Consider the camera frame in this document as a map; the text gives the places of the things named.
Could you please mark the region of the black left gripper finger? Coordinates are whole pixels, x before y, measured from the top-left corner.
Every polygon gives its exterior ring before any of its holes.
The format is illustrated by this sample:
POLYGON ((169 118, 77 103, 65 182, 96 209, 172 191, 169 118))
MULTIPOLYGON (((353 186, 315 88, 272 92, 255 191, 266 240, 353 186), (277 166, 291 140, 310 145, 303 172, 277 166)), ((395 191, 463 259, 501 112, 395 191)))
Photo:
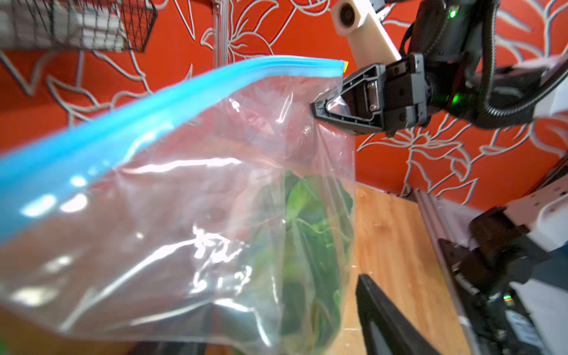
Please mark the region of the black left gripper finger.
POLYGON ((356 306, 367 354, 438 354, 369 275, 356 283, 356 306))

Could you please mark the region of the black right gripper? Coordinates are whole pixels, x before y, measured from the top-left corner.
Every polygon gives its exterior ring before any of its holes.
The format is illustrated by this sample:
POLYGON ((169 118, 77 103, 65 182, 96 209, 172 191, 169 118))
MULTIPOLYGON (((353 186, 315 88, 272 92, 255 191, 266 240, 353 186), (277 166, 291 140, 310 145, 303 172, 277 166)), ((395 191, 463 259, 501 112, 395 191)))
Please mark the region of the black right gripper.
POLYGON ((352 135, 393 133, 427 124, 431 97, 421 53, 372 64, 343 80, 340 89, 311 103, 314 118, 352 135))

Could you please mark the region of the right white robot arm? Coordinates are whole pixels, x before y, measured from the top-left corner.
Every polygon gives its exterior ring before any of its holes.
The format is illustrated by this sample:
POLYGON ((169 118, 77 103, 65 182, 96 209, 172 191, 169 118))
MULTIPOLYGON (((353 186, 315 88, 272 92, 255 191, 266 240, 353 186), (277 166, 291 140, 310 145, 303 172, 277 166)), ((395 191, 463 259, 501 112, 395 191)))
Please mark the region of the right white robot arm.
POLYGON ((374 84, 356 141, 356 178, 407 197, 471 207, 519 196, 567 151, 565 1, 336 1, 331 16, 358 69, 418 57, 424 102, 374 84))

